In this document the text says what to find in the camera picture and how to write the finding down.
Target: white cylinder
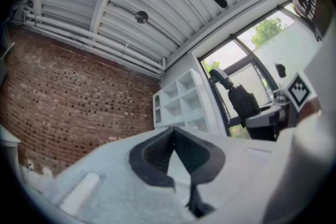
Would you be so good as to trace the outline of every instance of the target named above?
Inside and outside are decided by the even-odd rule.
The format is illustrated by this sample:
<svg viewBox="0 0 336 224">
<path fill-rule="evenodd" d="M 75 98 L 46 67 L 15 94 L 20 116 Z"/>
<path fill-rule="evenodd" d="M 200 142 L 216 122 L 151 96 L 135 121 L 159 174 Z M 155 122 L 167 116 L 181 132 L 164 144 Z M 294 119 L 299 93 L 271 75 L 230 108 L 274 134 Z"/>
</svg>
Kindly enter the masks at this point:
<svg viewBox="0 0 336 224">
<path fill-rule="evenodd" d="M 162 57 L 162 67 L 166 68 L 166 58 L 164 56 Z"/>
<path fill-rule="evenodd" d="M 46 17 L 42 17 L 42 16 L 38 16 L 38 15 L 33 15 L 33 14 L 29 14 L 29 13 L 26 13 L 26 17 L 27 18 L 30 18 L 30 19 L 34 19 L 34 20 L 38 20 L 40 22 L 44 22 L 44 23 L 48 23 L 48 24 L 51 24 L 51 25 L 55 25 L 55 26 L 58 26 L 60 28 L 63 28 L 63 29 L 67 29 L 67 30 L 70 30 L 70 31 L 74 31 L 78 34 L 82 34 L 84 36 L 87 36 L 87 37 L 92 37 L 96 40 L 99 40 L 115 49 L 119 49 L 121 51 L 124 51 L 124 52 L 127 52 L 128 54 L 140 59 L 140 60 L 143 60 L 144 62 L 154 66 L 154 67 L 157 67 L 157 68 L 160 68 L 161 70 L 164 70 L 163 66 L 158 64 L 157 62 L 154 62 L 153 60 L 151 59 L 148 59 L 146 56 L 144 55 L 141 55 L 139 53 L 137 53 L 136 51 L 133 51 L 129 48 L 125 48 L 124 45 L 121 45 L 115 41 L 112 41 L 108 38 L 104 38 L 98 34 L 95 34 L 95 33 L 92 33 L 90 31 L 87 31 L 85 29 L 82 29 L 80 27 L 77 27 L 77 26 L 73 26 L 73 25 L 70 25 L 70 24 L 66 24 L 66 23 L 63 23 L 63 22 L 60 22 L 60 21 L 57 21 L 57 20 L 54 20 L 54 19 L 50 19 L 50 18 L 46 18 Z"/>
<path fill-rule="evenodd" d="M 78 35 L 73 34 L 71 32 L 68 32 L 68 31 L 65 31 L 65 30 L 62 30 L 62 29 L 58 29 L 58 28 L 55 28 L 55 27 L 52 27 L 52 26 L 48 26 L 48 25 L 44 25 L 44 24 L 40 24 L 40 23 L 35 23 L 35 22 L 29 21 L 29 20 L 26 21 L 26 24 L 29 25 L 29 26 L 36 27 L 36 28 L 41 28 L 41 29 L 44 29 L 44 30 L 48 30 L 48 31 L 50 31 L 52 33 L 57 33 L 57 34 L 60 34 L 62 36 L 65 36 L 65 37 L 74 38 L 74 39 L 76 39 L 78 41 L 81 41 L 81 42 L 84 42 L 86 44 L 91 44 L 91 45 L 95 46 L 96 48 L 99 48 L 99 49 L 101 49 L 101 50 L 103 50 L 105 52 L 109 52 L 109 53 L 111 53 L 113 55 L 116 55 L 116 56 L 118 56 L 120 58 L 128 60 L 128 61 L 130 61 L 132 63 L 135 63 L 136 65 L 141 66 L 143 68 L 146 68 L 146 69 L 148 69 L 148 70 L 150 70 L 152 72 L 155 72 L 157 74 L 161 74 L 162 73 L 160 70 L 157 70 L 157 69 L 155 69 L 155 68 L 147 65 L 146 63 L 143 63 L 143 62 L 141 62 L 141 61 L 139 61 L 137 59 L 134 59 L 133 57 L 130 57 L 130 56 L 126 55 L 126 54 L 123 54 L 120 51 L 112 49 L 112 48 L 110 48 L 110 47 L 108 47 L 106 45 L 100 44 L 100 43 L 95 42 L 93 40 L 90 40 L 88 38 L 81 37 L 81 36 L 78 36 Z"/>
<path fill-rule="evenodd" d="M 30 12 L 34 12 L 33 8 L 31 8 L 31 7 L 27 6 L 27 5 L 23 6 L 23 8 L 27 9 Z"/>
</svg>

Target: white wall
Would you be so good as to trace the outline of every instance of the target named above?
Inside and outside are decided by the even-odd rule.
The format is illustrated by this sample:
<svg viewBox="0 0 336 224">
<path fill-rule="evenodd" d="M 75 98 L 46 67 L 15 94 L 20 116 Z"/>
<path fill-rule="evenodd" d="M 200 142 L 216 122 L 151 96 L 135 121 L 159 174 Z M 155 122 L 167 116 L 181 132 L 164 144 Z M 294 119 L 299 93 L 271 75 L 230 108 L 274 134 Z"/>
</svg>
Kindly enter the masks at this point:
<svg viewBox="0 0 336 224">
<path fill-rule="evenodd" d="M 318 95 L 322 111 L 327 113 L 336 112 L 335 40 L 336 12 L 334 11 L 332 22 L 323 38 L 321 48 L 304 70 Z"/>
<path fill-rule="evenodd" d="M 175 64 L 165 71 L 164 75 L 161 77 L 160 86 L 161 89 L 166 87 L 173 80 L 177 79 L 184 72 L 187 72 L 192 68 L 192 60 L 189 54 L 182 56 Z"/>
<path fill-rule="evenodd" d="M 278 84 L 286 87 L 298 72 L 303 79 L 310 82 L 303 74 L 308 63 L 320 49 L 321 44 L 314 35 L 298 22 L 294 22 L 285 30 L 267 41 L 263 46 L 254 50 L 255 55 L 262 61 Z M 286 77 L 280 78 L 274 63 L 281 63 L 286 67 Z M 310 98 L 316 97 L 312 86 Z"/>
</svg>

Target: window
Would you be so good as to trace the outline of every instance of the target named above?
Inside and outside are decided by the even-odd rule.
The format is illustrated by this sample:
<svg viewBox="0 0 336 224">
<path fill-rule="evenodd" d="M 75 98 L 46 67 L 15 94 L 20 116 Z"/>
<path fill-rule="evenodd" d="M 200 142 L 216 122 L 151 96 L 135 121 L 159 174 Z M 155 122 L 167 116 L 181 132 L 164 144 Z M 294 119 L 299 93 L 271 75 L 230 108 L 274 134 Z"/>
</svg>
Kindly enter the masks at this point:
<svg viewBox="0 0 336 224">
<path fill-rule="evenodd" d="M 202 64 L 208 72 L 213 68 L 226 69 L 239 60 L 243 59 L 246 53 L 234 42 L 230 41 L 206 57 Z"/>
<path fill-rule="evenodd" d="M 221 68 L 235 85 L 241 84 L 252 93 L 261 106 L 272 101 L 274 90 L 287 85 L 296 72 L 305 68 L 318 48 L 313 34 L 300 23 L 293 5 L 286 3 L 231 35 L 200 60 L 208 76 L 211 69 Z M 275 63 L 285 66 L 285 78 L 279 77 Z M 229 135 L 249 138 L 227 90 L 219 82 L 214 87 Z"/>
</svg>

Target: white shelving unit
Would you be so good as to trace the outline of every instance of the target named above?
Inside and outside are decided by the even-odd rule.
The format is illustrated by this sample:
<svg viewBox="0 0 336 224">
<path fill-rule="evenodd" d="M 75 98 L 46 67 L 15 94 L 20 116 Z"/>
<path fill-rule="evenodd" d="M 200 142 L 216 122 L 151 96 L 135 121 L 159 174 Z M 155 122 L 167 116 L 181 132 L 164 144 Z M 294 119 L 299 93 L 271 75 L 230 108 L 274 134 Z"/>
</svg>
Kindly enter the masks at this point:
<svg viewBox="0 0 336 224">
<path fill-rule="evenodd" d="M 185 126 L 208 132 L 205 105 L 200 98 L 202 79 L 190 69 L 153 96 L 154 127 Z"/>
</svg>

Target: white object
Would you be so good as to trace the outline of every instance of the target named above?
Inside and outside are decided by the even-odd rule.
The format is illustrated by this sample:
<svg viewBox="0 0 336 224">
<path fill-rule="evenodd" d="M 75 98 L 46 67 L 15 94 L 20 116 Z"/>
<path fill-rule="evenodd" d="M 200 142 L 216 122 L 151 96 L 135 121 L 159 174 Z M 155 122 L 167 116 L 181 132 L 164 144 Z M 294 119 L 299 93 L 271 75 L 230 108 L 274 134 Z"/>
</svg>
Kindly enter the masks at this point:
<svg viewBox="0 0 336 224">
<path fill-rule="evenodd" d="M 94 173 L 88 173 L 84 179 L 71 191 L 60 205 L 64 212 L 75 216 L 80 207 L 99 184 L 100 177 Z"/>
<path fill-rule="evenodd" d="M 29 159 L 27 163 L 28 163 L 28 169 L 30 171 L 34 170 L 34 163 L 33 163 L 33 161 L 31 159 Z"/>
<path fill-rule="evenodd" d="M 206 107 L 201 97 L 203 85 L 193 69 L 182 74 L 153 96 L 154 127 L 186 126 L 209 131 Z"/>
<path fill-rule="evenodd" d="M 51 184 L 54 179 L 52 177 L 52 172 L 49 170 L 49 168 L 44 167 L 43 168 L 43 174 L 40 175 L 33 170 L 31 170 L 31 166 L 29 169 L 23 165 L 20 165 L 20 171 L 24 178 L 24 182 L 27 186 L 32 187 L 33 189 L 37 190 L 40 193 L 43 193 L 45 189 L 48 188 L 49 184 Z"/>
<path fill-rule="evenodd" d="M 54 19 L 50 19 L 50 18 L 38 16 L 38 15 L 29 14 L 29 13 L 26 13 L 26 17 L 30 18 L 30 19 L 33 19 L 35 21 L 40 21 L 40 22 L 43 22 L 43 23 L 48 23 L 48 24 L 51 24 L 51 25 L 54 25 L 54 26 L 58 26 L 60 28 L 63 28 L 63 29 L 69 30 L 69 31 L 73 31 L 76 34 L 81 34 L 81 35 L 86 36 L 86 37 L 94 38 L 94 39 L 102 42 L 103 44 L 106 44 L 106 47 L 110 47 L 110 48 L 114 48 L 114 49 L 120 50 L 119 55 L 118 55 L 119 57 L 121 57 L 122 54 L 130 54 L 130 55 L 132 55 L 132 56 L 134 56 L 134 57 L 136 57 L 136 58 L 138 58 L 138 59 L 140 59 L 142 61 L 147 62 L 148 64 L 150 64 L 152 66 L 155 66 L 155 67 L 160 68 L 161 70 L 164 70 L 164 68 L 160 64 L 158 64 L 158 63 L 156 63 L 156 62 L 148 59 L 147 57 L 144 57 L 143 55 L 141 55 L 141 54 L 139 54 L 139 53 L 137 53 L 137 52 L 135 52 L 135 51 L 133 51 L 133 50 L 131 50 L 129 48 L 126 48 L 124 45 L 119 44 L 119 43 L 117 43 L 115 41 L 112 41 L 112 40 L 110 40 L 108 38 L 102 37 L 102 36 L 100 36 L 98 34 L 95 34 L 95 33 L 92 33 L 90 31 L 87 31 L 85 29 L 82 29 L 80 27 L 73 26 L 73 25 L 70 25 L 70 24 L 66 24 L 66 23 L 63 23 L 63 22 L 60 22 L 60 21 L 57 21 L 57 20 L 54 20 Z"/>
<path fill-rule="evenodd" d="M 52 171 L 48 167 L 43 167 L 42 173 L 45 177 L 52 179 Z"/>
<path fill-rule="evenodd" d="M 0 124 L 0 141 L 3 147 L 4 153 L 8 158 L 8 161 L 16 173 L 17 178 L 22 182 L 22 175 L 19 166 L 19 159 L 17 155 L 17 145 L 21 141 L 12 135 L 7 129 Z"/>
</svg>

